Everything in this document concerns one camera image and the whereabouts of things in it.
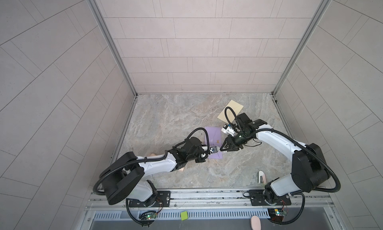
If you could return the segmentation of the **yellow envelope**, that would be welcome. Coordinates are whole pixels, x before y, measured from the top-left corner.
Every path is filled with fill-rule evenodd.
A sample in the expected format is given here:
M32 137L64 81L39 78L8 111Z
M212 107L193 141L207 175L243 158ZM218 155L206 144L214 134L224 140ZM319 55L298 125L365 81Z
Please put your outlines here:
M234 100L231 100L228 104L227 104L228 107L230 107L236 115L238 115L240 113L240 111L243 109L243 105L237 103L236 101ZM229 121L230 122L233 122L234 121L234 115L233 115L233 112L231 110L227 110L226 113L224 113L224 109L221 111L221 113L218 115L218 119L225 122L225 123L228 123L226 117L228 117Z

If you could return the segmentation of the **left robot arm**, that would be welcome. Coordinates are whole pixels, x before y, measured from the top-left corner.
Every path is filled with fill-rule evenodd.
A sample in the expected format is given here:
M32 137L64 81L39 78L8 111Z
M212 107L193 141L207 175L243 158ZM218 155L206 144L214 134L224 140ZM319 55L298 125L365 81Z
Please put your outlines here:
M139 157L127 152L100 174L93 193L106 196L110 205L128 199L151 206L156 202L158 191L148 176L180 170L190 161L203 163L213 150L198 138L190 137L163 155Z

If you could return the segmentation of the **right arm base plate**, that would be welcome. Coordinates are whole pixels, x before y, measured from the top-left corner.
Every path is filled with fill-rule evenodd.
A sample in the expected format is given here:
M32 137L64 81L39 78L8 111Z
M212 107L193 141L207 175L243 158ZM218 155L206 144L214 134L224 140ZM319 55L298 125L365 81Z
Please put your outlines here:
M249 198L252 206L282 206L291 205L289 195L277 196L267 190L248 190L243 197Z

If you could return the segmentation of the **purple paper sheet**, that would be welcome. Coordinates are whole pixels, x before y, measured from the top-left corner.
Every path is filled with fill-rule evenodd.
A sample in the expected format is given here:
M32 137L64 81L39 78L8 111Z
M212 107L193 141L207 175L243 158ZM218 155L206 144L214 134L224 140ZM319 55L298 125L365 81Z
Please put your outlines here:
M216 146L218 149L218 153L210 154L208 159L222 159L223 155L220 152L220 147L222 146L222 140L221 140L221 129L219 127L205 127L208 137L209 137L209 144L210 146Z

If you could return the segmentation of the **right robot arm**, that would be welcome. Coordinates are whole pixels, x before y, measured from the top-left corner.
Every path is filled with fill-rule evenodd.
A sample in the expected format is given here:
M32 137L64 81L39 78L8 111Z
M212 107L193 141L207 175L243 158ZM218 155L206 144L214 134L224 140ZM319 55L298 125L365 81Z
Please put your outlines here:
M287 134L272 128L266 121L251 120L245 113L236 118L236 124L225 124L222 132L227 134L220 151L239 151L253 139L267 143L292 163L291 173L265 185L264 198L268 204L279 197L294 193L319 191L336 193L341 182L327 165L321 148L312 143L299 142Z

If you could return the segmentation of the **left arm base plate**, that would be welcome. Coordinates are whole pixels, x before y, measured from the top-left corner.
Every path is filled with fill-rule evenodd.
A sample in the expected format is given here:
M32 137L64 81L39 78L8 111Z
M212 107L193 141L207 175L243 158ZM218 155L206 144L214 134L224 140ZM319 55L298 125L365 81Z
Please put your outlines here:
M148 200L141 202L139 200L129 200L130 208L159 208L169 207L171 199L170 191L158 191L157 195L151 196Z

